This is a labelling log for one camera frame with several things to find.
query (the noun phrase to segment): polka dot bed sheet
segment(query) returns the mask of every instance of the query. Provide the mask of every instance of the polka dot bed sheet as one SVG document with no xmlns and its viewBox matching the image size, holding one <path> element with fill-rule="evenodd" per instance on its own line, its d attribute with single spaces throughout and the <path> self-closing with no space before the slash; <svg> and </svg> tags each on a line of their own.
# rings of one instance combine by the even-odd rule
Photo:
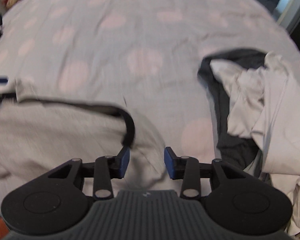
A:
<svg viewBox="0 0 300 240">
<path fill-rule="evenodd" d="M 0 75 L 136 109 L 177 155 L 200 162 L 218 156 L 212 99 L 197 80 L 204 56 L 274 51 L 300 76 L 295 44 L 254 0 L 22 0 L 3 23 Z M 0 203 L 22 183 L 0 178 Z"/>
</svg>

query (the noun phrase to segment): black circular housing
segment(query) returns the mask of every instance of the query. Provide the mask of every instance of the black circular housing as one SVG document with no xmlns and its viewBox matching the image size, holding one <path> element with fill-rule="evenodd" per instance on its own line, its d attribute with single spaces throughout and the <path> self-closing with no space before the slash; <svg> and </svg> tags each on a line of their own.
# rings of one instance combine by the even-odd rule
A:
<svg viewBox="0 0 300 240">
<path fill-rule="evenodd" d="M 207 214 L 220 226 L 242 235 L 261 236 L 284 229 L 290 200 L 256 179 L 227 179 L 204 199 Z"/>
<path fill-rule="evenodd" d="M 29 182 L 9 193 L 1 211 L 7 226 L 25 235 L 64 231 L 87 214 L 87 197 L 63 179 Z"/>
</svg>

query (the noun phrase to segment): orange object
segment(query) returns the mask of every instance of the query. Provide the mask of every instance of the orange object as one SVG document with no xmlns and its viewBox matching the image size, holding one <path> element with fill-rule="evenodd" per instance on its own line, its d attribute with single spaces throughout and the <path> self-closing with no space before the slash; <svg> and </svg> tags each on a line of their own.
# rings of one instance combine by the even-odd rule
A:
<svg viewBox="0 0 300 240">
<path fill-rule="evenodd" d="M 0 239 L 4 238 L 9 233 L 9 229 L 3 219 L 0 217 Z"/>
</svg>

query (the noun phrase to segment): black strap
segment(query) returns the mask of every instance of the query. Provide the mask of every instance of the black strap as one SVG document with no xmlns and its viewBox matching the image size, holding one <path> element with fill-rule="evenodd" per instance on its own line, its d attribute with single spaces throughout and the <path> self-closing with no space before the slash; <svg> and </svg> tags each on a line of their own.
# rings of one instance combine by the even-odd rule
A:
<svg viewBox="0 0 300 240">
<path fill-rule="evenodd" d="M 7 94 L 0 94 L 0 104 L 3 99 L 6 98 L 13 98 L 17 99 L 17 95 L 15 93 L 7 93 Z M 62 101 L 62 99 L 55 99 L 55 100 L 49 100 L 49 99 L 37 99 L 37 98 L 27 98 L 23 99 L 22 101 L 19 101 L 18 103 L 24 104 L 24 103 L 42 103 L 42 104 L 63 104 L 63 105 L 68 105 L 68 106 L 74 106 L 80 109 L 84 109 L 87 111 L 95 112 L 95 113 L 101 113 L 101 114 L 106 114 L 109 116 L 114 116 L 114 117 L 122 117 L 124 119 L 124 122 L 126 124 L 126 134 L 123 137 L 122 140 L 122 145 L 127 146 L 131 148 L 134 137 L 135 137 L 135 125 L 133 122 L 132 117 L 128 112 L 123 110 L 122 108 L 118 106 L 113 106 L 113 105 L 102 105 L 102 104 L 97 104 L 97 105 L 88 105 L 85 103 L 78 103 L 78 102 L 70 102 L 70 101 Z"/>
</svg>

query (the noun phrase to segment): dark gray garment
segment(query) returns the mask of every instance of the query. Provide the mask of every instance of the dark gray garment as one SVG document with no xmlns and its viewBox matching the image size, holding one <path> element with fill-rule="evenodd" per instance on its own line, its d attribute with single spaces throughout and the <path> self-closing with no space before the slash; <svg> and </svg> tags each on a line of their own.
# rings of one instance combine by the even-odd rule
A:
<svg viewBox="0 0 300 240">
<path fill-rule="evenodd" d="M 256 158 L 259 148 L 252 139 L 242 139 L 227 134 L 229 96 L 225 92 L 222 84 L 214 78 L 210 62 L 213 59 L 227 59 L 239 64 L 245 69 L 257 69 L 264 65 L 265 56 L 265 53 L 254 49 L 224 51 L 205 57 L 198 71 L 198 76 L 207 83 L 214 100 L 218 129 L 217 148 L 220 150 L 223 160 L 242 170 Z"/>
</svg>

